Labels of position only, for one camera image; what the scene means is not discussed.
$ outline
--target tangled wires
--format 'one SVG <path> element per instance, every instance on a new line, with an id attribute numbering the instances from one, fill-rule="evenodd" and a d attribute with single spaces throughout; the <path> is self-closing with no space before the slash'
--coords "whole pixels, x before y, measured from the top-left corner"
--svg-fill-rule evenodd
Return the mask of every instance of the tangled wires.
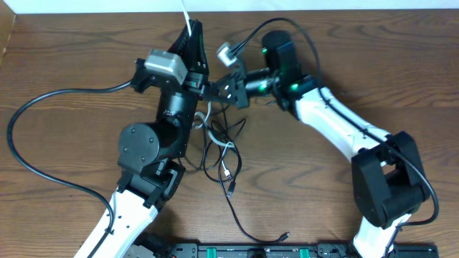
<path id="1" fill-rule="evenodd" d="M 250 235 L 249 233 L 247 233 L 244 230 L 244 228 L 242 228 L 241 223 L 239 222 L 239 219 L 237 218 L 236 211 L 235 211 L 234 207 L 231 204 L 230 198 L 231 198 L 233 192 L 235 191 L 236 177 L 237 177 L 237 175 L 239 175 L 239 173 L 241 171 L 241 168 L 242 168 L 242 158 L 241 158 L 239 150 L 237 149 L 235 141 L 237 140 L 237 137 L 241 133 L 242 129 L 244 128 L 245 123 L 247 122 L 247 119 L 243 118 L 243 119 L 237 121 L 234 125 L 228 125 L 227 116 L 226 116 L 226 110 L 228 109 L 228 107 L 229 107 L 229 105 L 227 105 L 226 107 L 223 107 L 223 105 L 222 105 L 222 109 L 221 110 L 219 110 L 219 111 L 217 111 L 215 113 L 212 113 L 211 112 L 212 111 L 211 102 L 209 102 L 208 106 L 207 106 L 208 111 L 207 111 L 206 115 L 204 115 L 204 113 L 199 112 L 199 111 L 195 113 L 195 116 L 199 117 L 200 120 L 202 121 L 202 124 L 195 125 L 196 129 L 202 128 L 202 132 L 203 132 L 204 144 L 203 144 L 203 151 L 202 151 L 202 159 L 201 159 L 201 163 L 199 164 L 199 166 L 195 166 L 187 157 L 184 157 L 184 158 L 185 158 L 186 162 L 189 163 L 190 166 L 192 166 L 194 168 L 195 171 L 203 171 L 206 174 L 208 179 L 210 179 L 211 181 L 213 181 L 215 183 L 219 183 L 220 184 L 220 186 L 222 187 L 222 190 L 223 190 L 224 197 L 226 198 L 228 206 L 231 209 L 232 215 L 235 218 L 235 222 L 236 222 L 237 227 L 239 228 L 239 230 L 248 239 L 250 239 L 250 240 L 252 240 L 252 241 L 254 241 L 254 242 L 258 243 L 258 244 L 277 244 L 277 243 L 280 243 L 280 242 L 286 240 L 290 236 L 289 232 L 286 232 L 286 233 L 282 234 L 278 239 L 273 240 L 273 241 L 259 240 L 259 239 L 255 238 L 255 237 L 253 237 L 252 235 Z M 215 116 L 215 115 L 218 115 L 220 113 L 223 114 L 224 125 L 221 124 L 217 120 L 212 120 L 209 123 L 209 119 L 210 119 L 211 116 Z M 232 130 L 236 130 L 236 133 L 235 133 L 235 136 L 230 137 L 229 133 Z M 211 141 L 207 142 L 207 136 L 209 136 Z M 207 154 L 208 154 L 209 149 L 212 146 L 212 144 L 216 144 L 217 145 L 218 150 L 219 150 L 219 156 L 218 156 L 217 161 L 212 166 L 207 168 L 206 167 Z M 237 167 L 236 167 L 236 171 L 234 173 L 231 173 L 231 171 L 228 169 L 228 167 L 226 167 L 226 165 L 224 163 L 224 159 L 227 156 L 229 151 L 232 151 L 237 156 Z M 213 168 L 215 168 L 217 166 L 218 166 L 218 170 L 217 170 L 218 178 L 214 178 L 214 177 L 209 175 L 209 170 L 212 170 Z M 223 177 L 222 177 L 222 168 L 224 170 L 224 176 L 226 177 L 225 179 L 223 179 Z M 225 188 L 225 186 L 224 186 L 225 183 L 229 183 L 228 189 Z"/>

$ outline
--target white wall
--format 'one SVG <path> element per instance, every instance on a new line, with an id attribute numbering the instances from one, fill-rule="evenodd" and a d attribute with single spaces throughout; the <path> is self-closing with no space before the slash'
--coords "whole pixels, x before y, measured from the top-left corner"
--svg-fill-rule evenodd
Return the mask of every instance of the white wall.
<path id="1" fill-rule="evenodd" d="M 17 14 L 181 11 L 180 0 L 5 0 Z M 185 0 L 188 11 L 452 9 L 459 0 Z"/>

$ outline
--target wooden table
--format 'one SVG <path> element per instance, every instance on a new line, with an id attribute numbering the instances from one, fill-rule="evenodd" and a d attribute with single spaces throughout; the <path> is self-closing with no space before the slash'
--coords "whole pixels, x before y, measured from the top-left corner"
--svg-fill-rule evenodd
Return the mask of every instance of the wooden table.
<path id="1" fill-rule="evenodd" d="M 204 24 L 211 80 L 229 70 L 214 54 L 242 41 L 275 16 L 300 22 L 315 39 L 324 80 L 356 113 L 380 128 L 406 130 L 440 199 L 440 216 L 406 228 L 398 242 L 434 243 L 441 257 L 459 252 L 459 12 L 295 11 L 192 13 Z M 0 131 L 31 98 L 63 87 L 102 88 L 129 80 L 134 60 L 167 49 L 183 15 L 21 15 L 0 69 Z M 303 67 L 313 72 L 304 39 L 289 25 L 263 28 L 244 53 L 248 68 L 264 67 L 260 40 L 271 29 L 295 33 Z M 62 95 L 25 112 L 14 131 L 21 154 L 54 176 L 109 198 L 120 169 L 117 142 L 129 123 L 153 121 L 158 90 L 107 95 Z M 205 104 L 199 105 L 205 110 Z M 350 240 L 361 221 L 348 161 L 319 133 L 276 106 L 229 109 L 247 116 L 237 141 L 243 158 L 233 204 L 245 229 L 261 239 L 291 232 L 286 242 Z M 0 257 L 72 257 L 93 230 L 103 205 L 85 193 L 51 183 L 11 156 L 0 138 Z M 198 163 L 200 132 L 187 152 Z M 228 160 L 229 165 L 235 159 Z M 431 215 L 431 201 L 413 220 Z M 148 228 L 167 239 L 250 242 L 236 227 L 220 186 L 202 172 L 187 173 L 176 195 Z"/>

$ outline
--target white arm link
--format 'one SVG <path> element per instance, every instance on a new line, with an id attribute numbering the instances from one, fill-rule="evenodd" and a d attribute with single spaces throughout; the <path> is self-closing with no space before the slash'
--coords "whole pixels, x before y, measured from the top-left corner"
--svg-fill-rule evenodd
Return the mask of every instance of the white arm link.
<path id="1" fill-rule="evenodd" d="M 110 205 L 115 212 L 113 234 L 109 234 L 100 245 L 93 258 L 119 258 L 128 251 L 138 235 L 155 219 L 158 210 L 152 206 L 147 209 L 143 206 L 144 200 L 134 193 L 125 190 L 123 193 L 115 191 Z M 102 215 L 98 225 L 81 246 L 75 258 L 86 258 L 107 229 L 110 217 L 108 210 Z"/>
<path id="2" fill-rule="evenodd" d="M 336 114 L 331 108 L 327 107 L 318 91 L 319 89 L 311 90 L 296 101 L 296 112 L 301 122 L 310 125 L 325 136 L 325 138 L 333 143 L 333 145 L 346 156 L 348 161 L 351 161 L 351 158 L 355 156 L 361 148 L 370 149 L 378 145 L 378 142 L 366 137 L 353 125 Z M 322 93 L 326 99 L 331 100 L 330 104 L 340 110 L 344 115 L 351 118 L 354 122 L 366 128 L 370 133 L 373 133 L 382 140 L 389 134 L 387 131 L 379 129 L 363 120 L 341 104 L 331 94 L 327 87 L 322 89 Z"/>
<path id="3" fill-rule="evenodd" d="M 385 140 L 389 133 L 385 130 L 375 127 L 367 121 L 360 118 L 346 106 L 341 104 L 330 92 L 327 87 L 322 88 L 323 96 L 331 100 L 336 109 L 341 111 L 348 118 L 366 128 L 370 133 Z M 310 125 L 333 145 L 335 145 L 346 156 L 348 161 L 359 153 L 361 148 L 370 149 L 378 145 L 378 142 L 366 137 L 362 132 L 353 125 L 336 114 L 331 108 L 327 107 L 319 94 L 319 89 L 314 89 L 296 101 L 296 112 L 301 122 Z M 394 220 L 392 225 L 383 229 L 373 226 L 365 218 L 362 219 L 360 230 L 354 237 L 354 246 L 363 258 L 381 258 L 384 256 L 385 249 L 389 244 L 391 236 L 395 231 L 396 225 L 405 222 L 411 214 L 405 214 Z"/>

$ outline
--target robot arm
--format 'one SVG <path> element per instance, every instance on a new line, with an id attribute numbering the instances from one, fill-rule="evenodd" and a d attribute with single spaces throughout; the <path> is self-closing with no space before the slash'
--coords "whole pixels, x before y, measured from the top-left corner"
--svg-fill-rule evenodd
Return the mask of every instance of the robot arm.
<path id="1" fill-rule="evenodd" d="M 143 202 L 144 200 L 140 196 L 129 190 L 125 190 L 123 193 L 119 191 L 113 193 L 110 200 L 110 205 L 113 207 L 116 217 L 113 230 L 99 246 L 96 253 L 93 254 L 94 258 L 123 257 L 138 235 L 158 215 L 158 210 L 155 206 L 146 208 L 143 206 Z M 75 255 L 75 258 L 90 256 L 91 251 L 105 233 L 109 220 L 108 211 L 105 211 L 93 232 Z"/>
<path id="2" fill-rule="evenodd" d="M 198 100 L 246 108 L 251 97 L 269 94 L 282 110 L 315 128 L 351 162 L 354 198 L 364 215 L 354 247 L 363 258 L 382 257 L 396 226 L 419 209 L 429 192 L 409 167 L 337 115 L 323 97 L 422 169 L 414 140 L 405 132 L 390 135 L 371 125 L 342 105 L 328 88 L 317 88 L 315 79 L 301 72 L 293 43 L 284 31 L 263 37 L 268 68 L 254 72 L 247 73 L 242 59 L 229 56 L 230 46 L 224 44 L 218 56 L 227 66 L 238 65 L 218 82 L 208 82 L 202 25 L 192 21 L 191 26 L 191 36 L 184 29 L 168 52 L 154 50 L 147 59 L 137 60 L 131 86 L 137 92 L 151 85 L 161 88 L 156 122 L 132 124 L 121 133 L 118 165 L 123 171 L 110 202 L 115 211 L 113 230 L 90 255 L 108 224 L 105 212 L 75 257 L 122 257 L 174 195 L 184 167 L 172 160 L 185 155 Z M 384 175 L 385 165 L 395 165 L 395 170 Z"/>

